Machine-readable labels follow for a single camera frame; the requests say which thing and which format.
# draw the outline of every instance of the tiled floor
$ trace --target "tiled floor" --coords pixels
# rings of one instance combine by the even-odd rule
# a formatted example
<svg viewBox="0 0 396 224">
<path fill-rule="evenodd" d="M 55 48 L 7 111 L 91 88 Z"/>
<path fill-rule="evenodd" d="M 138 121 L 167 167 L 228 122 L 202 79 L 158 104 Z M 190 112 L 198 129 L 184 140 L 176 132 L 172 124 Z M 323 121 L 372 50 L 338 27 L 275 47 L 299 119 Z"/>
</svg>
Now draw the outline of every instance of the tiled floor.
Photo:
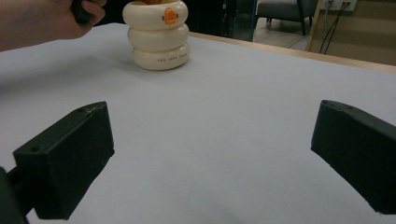
<svg viewBox="0 0 396 224">
<path fill-rule="evenodd" d="M 305 29 L 306 35 L 302 35 L 299 22 L 272 20 L 271 23 L 267 23 L 265 18 L 260 18 L 254 32 L 253 42 L 305 50 L 310 29 L 308 19 L 305 21 Z"/>
</svg>

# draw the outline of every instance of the orange sticker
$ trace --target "orange sticker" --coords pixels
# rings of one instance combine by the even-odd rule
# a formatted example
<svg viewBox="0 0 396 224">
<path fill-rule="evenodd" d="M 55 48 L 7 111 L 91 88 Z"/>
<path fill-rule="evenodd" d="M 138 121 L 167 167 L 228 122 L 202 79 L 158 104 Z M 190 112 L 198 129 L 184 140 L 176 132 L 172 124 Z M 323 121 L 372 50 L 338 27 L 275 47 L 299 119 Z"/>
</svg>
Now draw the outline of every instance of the orange sticker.
<svg viewBox="0 0 396 224">
<path fill-rule="evenodd" d="M 163 13 L 163 21 L 165 21 L 165 24 L 167 25 L 175 24 L 177 19 L 178 19 L 178 14 L 171 7 L 167 7 L 165 9 L 165 12 Z"/>
</svg>

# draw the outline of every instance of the black cable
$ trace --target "black cable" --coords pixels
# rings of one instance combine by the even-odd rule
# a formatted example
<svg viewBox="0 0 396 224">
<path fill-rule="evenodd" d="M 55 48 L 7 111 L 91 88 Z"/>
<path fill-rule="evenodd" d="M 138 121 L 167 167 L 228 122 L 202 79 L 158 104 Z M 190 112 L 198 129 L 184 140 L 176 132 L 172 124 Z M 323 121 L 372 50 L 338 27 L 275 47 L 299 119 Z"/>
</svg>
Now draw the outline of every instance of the black cable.
<svg viewBox="0 0 396 224">
<path fill-rule="evenodd" d="M 348 5 L 348 4 L 343 3 L 343 5 L 341 6 L 341 10 L 338 12 L 337 18 L 336 18 L 335 21 L 332 23 L 332 26 L 330 27 L 329 31 L 326 33 L 326 35 L 325 35 L 324 38 L 323 38 L 322 44 L 321 44 L 321 46 L 320 46 L 320 51 L 319 51 L 319 53 L 322 52 L 323 46 L 324 46 L 324 44 L 325 44 L 325 42 L 326 42 L 327 36 L 329 35 L 330 31 L 332 31 L 332 36 L 334 35 L 335 27 L 336 27 L 337 24 L 338 24 L 338 20 L 340 19 L 340 16 L 341 16 L 341 14 L 343 13 L 343 11 L 346 9 L 347 5 Z M 328 49 L 329 46 L 330 46 L 330 43 L 331 43 L 331 41 L 332 41 L 332 36 L 331 36 L 331 39 L 330 39 L 329 42 L 328 42 L 328 45 L 327 45 L 327 47 L 326 47 L 326 51 L 324 52 L 324 54 L 326 54 L 327 49 Z"/>
<path fill-rule="evenodd" d="M 338 13 L 338 17 L 337 17 L 337 19 L 336 19 L 337 22 L 336 22 L 335 25 L 334 25 L 334 29 L 332 29 L 332 35 L 330 36 L 329 43 L 327 44 L 327 47 L 326 47 L 326 49 L 324 50 L 324 54 L 327 53 L 327 49 L 329 48 L 330 44 L 332 43 L 332 37 L 334 36 L 335 28 L 337 28 L 337 25 L 338 25 L 338 21 L 339 21 L 339 19 L 340 19 L 340 16 L 341 16 L 341 14 L 343 13 L 343 11 L 346 9 L 346 7 L 347 7 L 347 4 L 344 4 L 343 7 L 342 7 L 341 10 L 340 10 L 340 13 Z"/>
</svg>

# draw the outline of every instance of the gray chair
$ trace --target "gray chair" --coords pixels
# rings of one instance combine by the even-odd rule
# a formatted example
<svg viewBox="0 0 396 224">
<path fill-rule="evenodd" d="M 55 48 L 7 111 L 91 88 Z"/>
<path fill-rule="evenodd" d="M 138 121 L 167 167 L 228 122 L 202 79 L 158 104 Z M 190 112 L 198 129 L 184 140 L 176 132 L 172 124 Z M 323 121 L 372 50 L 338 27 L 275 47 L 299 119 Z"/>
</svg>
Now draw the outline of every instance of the gray chair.
<svg viewBox="0 0 396 224">
<path fill-rule="evenodd" d="M 259 18 L 267 18 L 267 22 L 272 19 L 282 21 L 299 21 L 305 35 L 305 18 L 309 18 L 309 25 L 312 25 L 317 8 L 318 0 L 261 0 L 257 5 L 257 12 L 254 21 L 254 28 Z"/>
</svg>

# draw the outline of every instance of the white ring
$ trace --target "white ring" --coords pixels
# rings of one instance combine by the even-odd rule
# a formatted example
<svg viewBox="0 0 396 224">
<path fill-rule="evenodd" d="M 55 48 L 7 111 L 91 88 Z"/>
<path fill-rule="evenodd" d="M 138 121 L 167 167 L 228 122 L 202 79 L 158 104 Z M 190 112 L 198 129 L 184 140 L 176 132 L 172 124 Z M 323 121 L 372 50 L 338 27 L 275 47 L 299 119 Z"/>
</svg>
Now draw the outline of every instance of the white ring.
<svg viewBox="0 0 396 224">
<path fill-rule="evenodd" d="M 181 26 L 161 31 L 138 31 L 132 28 L 128 31 L 131 45 L 143 51 L 164 51 L 175 49 L 186 43 L 189 37 L 189 27 Z"/>
<path fill-rule="evenodd" d="M 177 49 L 160 52 L 146 52 L 134 49 L 134 62 L 147 70 L 166 70 L 181 66 L 190 58 L 188 43 Z"/>
<path fill-rule="evenodd" d="M 122 17 L 132 29 L 135 30 L 164 30 L 183 24 L 189 10 L 180 0 L 159 5 L 141 5 L 132 2 L 122 11 Z"/>
</svg>

